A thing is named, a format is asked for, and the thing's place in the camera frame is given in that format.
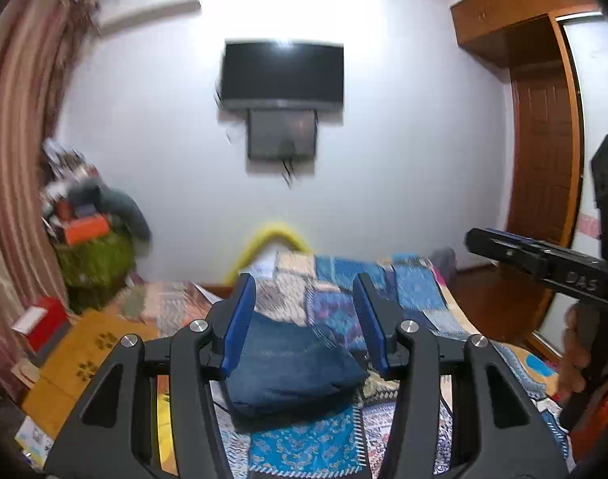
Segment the person right hand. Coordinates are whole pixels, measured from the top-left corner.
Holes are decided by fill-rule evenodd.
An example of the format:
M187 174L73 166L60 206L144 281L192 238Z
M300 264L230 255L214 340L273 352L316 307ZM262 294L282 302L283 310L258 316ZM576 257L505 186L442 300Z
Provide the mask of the person right hand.
M586 381L581 371L590 363L590 352L578 337L578 306L567 310L563 333L563 356L558 367L558 396L566 403L575 392L582 392Z

